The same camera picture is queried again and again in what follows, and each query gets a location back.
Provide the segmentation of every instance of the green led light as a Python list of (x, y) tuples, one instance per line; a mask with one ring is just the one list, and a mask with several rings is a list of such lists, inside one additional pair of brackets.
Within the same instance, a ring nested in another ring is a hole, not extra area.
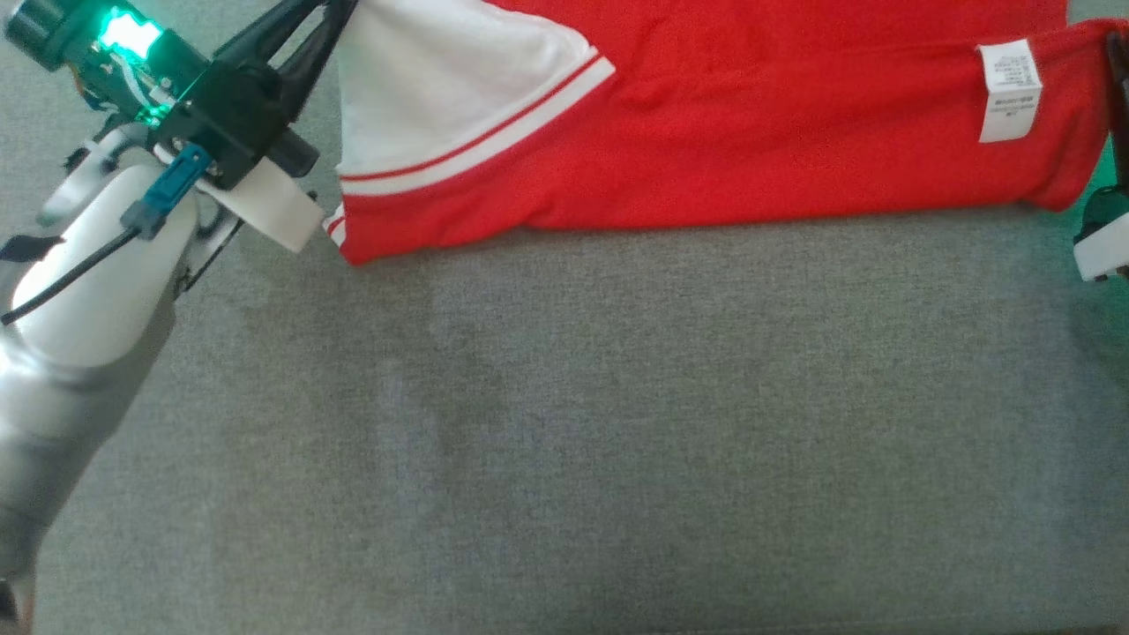
[(173, 106), (169, 106), (167, 104), (161, 104), (159, 106), (150, 106), (148, 108), (143, 108), (140, 113), (138, 113), (137, 121), (140, 121), (141, 123), (148, 125), (149, 128), (157, 128), (158, 125), (161, 124), (161, 122), (165, 121), (165, 118), (168, 116), (168, 113), (170, 113), (172, 111)]
[(114, 47), (146, 60), (149, 58), (149, 49), (161, 33), (164, 32), (160, 27), (151, 20), (139, 23), (133, 14), (114, 7), (103, 23), (98, 43), (107, 49)]

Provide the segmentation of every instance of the white label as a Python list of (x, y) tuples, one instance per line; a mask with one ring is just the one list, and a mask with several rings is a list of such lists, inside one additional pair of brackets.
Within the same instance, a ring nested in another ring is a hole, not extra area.
[(988, 85), (988, 112), (981, 143), (1022, 139), (1031, 132), (1043, 95), (1035, 55), (1026, 40), (980, 46)]

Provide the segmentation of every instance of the black bracket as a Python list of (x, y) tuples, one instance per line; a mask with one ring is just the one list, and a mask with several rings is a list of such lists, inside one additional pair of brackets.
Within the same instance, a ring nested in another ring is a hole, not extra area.
[[(283, 0), (224, 44), (157, 129), (173, 154), (198, 143), (216, 159), (211, 181), (229, 190), (270, 156), (304, 176), (318, 153), (290, 130), (359, 0)], [(314, 14), (322, 21), (278, 68), (270, 60)]]

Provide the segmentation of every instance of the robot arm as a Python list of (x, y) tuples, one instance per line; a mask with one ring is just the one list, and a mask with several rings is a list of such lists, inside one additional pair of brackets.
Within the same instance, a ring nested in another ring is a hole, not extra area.
[[(213, 60), (125, 1), (25, 0), (9, 17), (10, 41), (47, 70), (69, 67), (84, 99), (114, 114), (40, 215), (72, 219), (61, 236), (0, 250), (0, 296), (35, 307), (0, 330), (0, 635), (30, 632), (40, 543), (167, 341), (176, 297), (244, 224), (299, 251), (323, 220), (294, 181), (317, 151), (289, 125), (356, 5), (285, 0)], [(298, 51), (268, 66), (320, 7)], [(158, 160), (120, 169), (132, 147)], [(185, 176), (190, 155), (207, 166)], [(193, 185), (202, 195), (185, 195)]]

